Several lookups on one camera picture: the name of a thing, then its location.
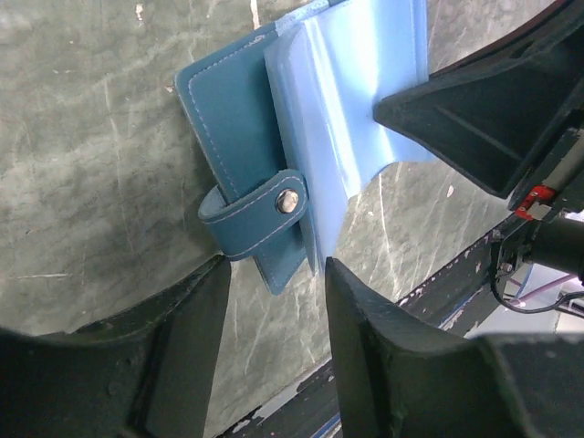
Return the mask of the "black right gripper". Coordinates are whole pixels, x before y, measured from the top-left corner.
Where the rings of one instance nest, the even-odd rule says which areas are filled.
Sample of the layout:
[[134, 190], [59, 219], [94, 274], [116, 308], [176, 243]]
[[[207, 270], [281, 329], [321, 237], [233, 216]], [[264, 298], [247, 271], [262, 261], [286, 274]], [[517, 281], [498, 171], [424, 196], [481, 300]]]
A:
[[556, 17], [382, 99], [373, 116], [496, 197], [527, 173], [510, 203], [516, 222], [493, 242], [497, 292], [524, 263], [583, 279], [583, 223], [567, 218], [583, 211], [582, 103], [583, 20]]

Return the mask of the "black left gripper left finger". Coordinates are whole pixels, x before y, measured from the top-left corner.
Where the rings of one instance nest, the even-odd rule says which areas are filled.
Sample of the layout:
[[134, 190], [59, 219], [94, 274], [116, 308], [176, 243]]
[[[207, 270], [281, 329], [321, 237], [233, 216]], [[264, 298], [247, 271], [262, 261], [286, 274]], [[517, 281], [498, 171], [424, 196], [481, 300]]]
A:
[[71, 333], [1, 332], [4, 437], [200, 437], [231, 279], [217, 255]]

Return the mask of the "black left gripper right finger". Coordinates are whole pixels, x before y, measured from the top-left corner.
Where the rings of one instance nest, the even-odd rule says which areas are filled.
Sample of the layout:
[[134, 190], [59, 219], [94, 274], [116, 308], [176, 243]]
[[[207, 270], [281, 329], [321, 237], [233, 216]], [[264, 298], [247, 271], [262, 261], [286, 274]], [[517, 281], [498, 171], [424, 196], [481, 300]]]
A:
[[583, 337], [433, 327], [326, 263], [328, 331], [347, 437], [580, 437]]

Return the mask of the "blue card holder wallet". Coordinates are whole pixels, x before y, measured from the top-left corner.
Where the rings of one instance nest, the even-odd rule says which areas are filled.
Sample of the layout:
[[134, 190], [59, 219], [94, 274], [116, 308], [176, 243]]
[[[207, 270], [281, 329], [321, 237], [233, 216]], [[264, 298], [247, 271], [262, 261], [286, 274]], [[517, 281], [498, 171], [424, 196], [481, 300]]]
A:
[[381, 126], [382, 98], [427, 81], [423, 1], [313, 1], [181, 70], [175, 87], [214, 174], [199, 217], [277, 295], [321, 271], [349, 199], [432, 155]]

